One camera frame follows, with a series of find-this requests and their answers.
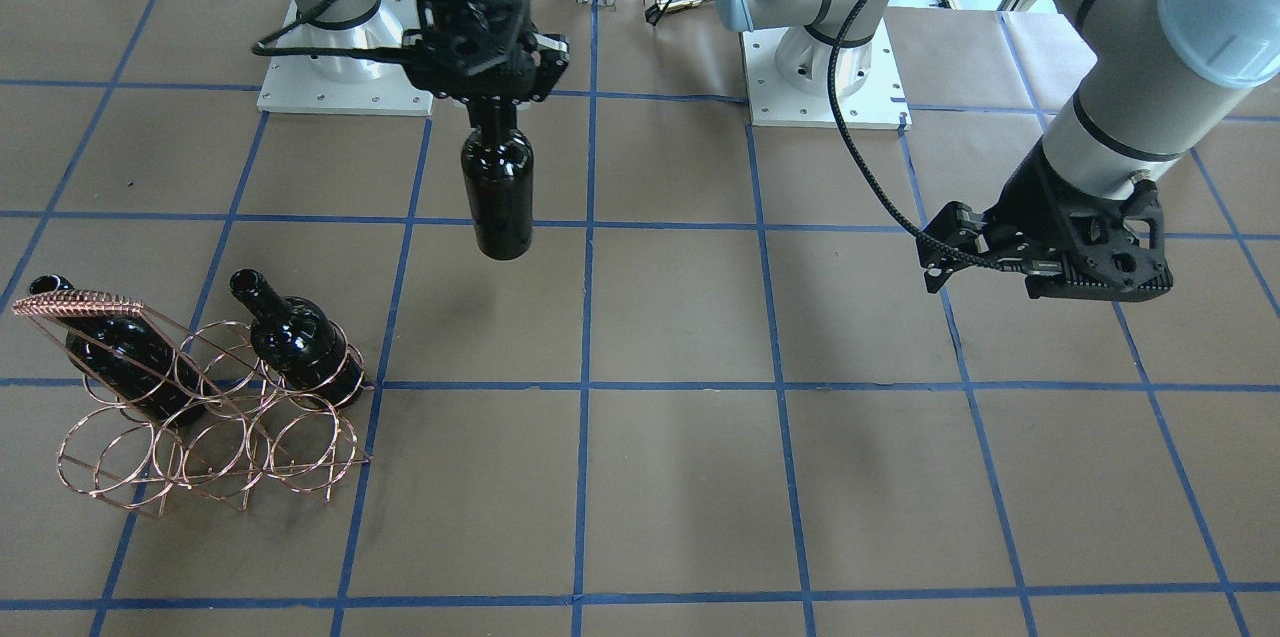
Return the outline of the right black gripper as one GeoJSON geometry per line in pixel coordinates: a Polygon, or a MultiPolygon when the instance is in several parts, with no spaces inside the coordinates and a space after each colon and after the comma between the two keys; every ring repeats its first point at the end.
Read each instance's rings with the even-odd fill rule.
{"type": "Polygon", "coordinates": [[[544,101],[570,67],[566,35],[535,29],[530,0],[415,0],[408,29],[411,84],[449,98],[544,101]]]}

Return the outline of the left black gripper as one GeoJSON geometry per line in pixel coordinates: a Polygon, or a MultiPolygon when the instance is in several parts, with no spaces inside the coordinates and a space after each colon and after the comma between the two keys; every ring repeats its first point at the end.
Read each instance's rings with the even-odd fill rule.
{"type": "Polygon", "coordinates": [[[1156,183],[1138,182],[1128,200],[1097,198],[1059,177],[1043,148],[1032,148],[986,214],[950,201],[922,232],[928,294],[964,269],[1027,267],[1032,299],[1144,303],[1172,289],[1156,183]]]}

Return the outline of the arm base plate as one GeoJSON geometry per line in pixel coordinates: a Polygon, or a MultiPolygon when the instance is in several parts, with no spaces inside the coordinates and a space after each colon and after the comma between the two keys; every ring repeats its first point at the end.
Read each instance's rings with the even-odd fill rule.
{"type": "Polygon", "coordinates": [[[869,43],[831,49],[804,27],[740,35],[748,101],[755,127],[899,130],[913,127],[902,78],[884,20],[869,43]]]}
{"type": "MultiPolygon", "coordinates": [[[[412,0],[381,0],[365,26],[342,31],[300,26],[278,49],[374,49],[398,43],[406,28],[417,28],[412,0]]],[[[264,75],[256,105],[264,113],[311,116],[430,116],[433,95],[410,84],[401,67],[335,58],[275,55],[264,75]]]]}

